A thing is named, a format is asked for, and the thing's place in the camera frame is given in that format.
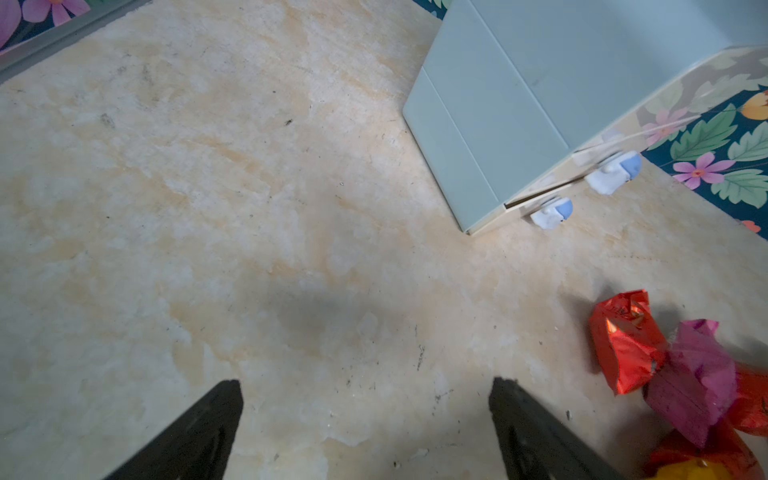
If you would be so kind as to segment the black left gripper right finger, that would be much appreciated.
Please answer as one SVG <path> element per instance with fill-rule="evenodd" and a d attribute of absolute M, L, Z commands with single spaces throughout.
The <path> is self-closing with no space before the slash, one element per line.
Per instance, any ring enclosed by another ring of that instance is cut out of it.
<path fill-rule="evenodd" d="M 509 479 L 620 479 L 517 381 L 496 377 L 489 410 Z"/>

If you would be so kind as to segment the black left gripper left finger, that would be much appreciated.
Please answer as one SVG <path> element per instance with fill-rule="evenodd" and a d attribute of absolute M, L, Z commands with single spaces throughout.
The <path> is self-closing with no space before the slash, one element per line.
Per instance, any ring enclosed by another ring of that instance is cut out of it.
<path fill-rule="evenodd" d="M 223 478 L 243 407 L 240 382 L 219 382 L 107 477 Z"/>

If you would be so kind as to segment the red foil tea bag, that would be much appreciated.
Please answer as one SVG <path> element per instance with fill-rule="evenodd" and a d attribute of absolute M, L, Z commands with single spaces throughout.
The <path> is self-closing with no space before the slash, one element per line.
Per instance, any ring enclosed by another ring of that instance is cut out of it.
<path fill-rule="evenodd" d="M 767 436 L 767 370 L 736 364 L 737 391 L 726 418 L 736 430 Z"/>
<path fill-rule="evenodd" d="M 619 293 L 598 303 L 588 325 L 599 366 L 616 395 L 642 388 L 666 363 L 668 342 L 652 316 L 645 290 Z"/>
<path fill-rule="evenodd" d="M 678 464 L 713 465 L 727 479 L 767 478 L 755 454 L 726 421 L 710 429 L 704 447 L 697 447 L 678 430 L 671 431 L 650 453 L 643 472 L 655 476 L 664 467 Z"/>

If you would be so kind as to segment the yellow foil tea bag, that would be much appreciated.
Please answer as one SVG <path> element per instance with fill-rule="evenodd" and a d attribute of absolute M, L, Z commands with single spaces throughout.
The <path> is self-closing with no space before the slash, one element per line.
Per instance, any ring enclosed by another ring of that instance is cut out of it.
<path fill-rule="evenodd" d="M 729 471 L 721 464 L 703 459 L 665 465 L 649 480 L 731 480 Z"/>

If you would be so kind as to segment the magenta foil tea bag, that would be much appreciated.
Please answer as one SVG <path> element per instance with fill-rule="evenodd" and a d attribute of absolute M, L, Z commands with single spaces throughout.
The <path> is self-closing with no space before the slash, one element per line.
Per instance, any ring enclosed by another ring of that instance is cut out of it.
<path fill-rule="evenodd" d="M 725 415 L 737 393 L 736 365 L 716 339 L 720 323 L 679 323 L 666 362 L 644 388 L 644 399 L 698 448 Z"/>

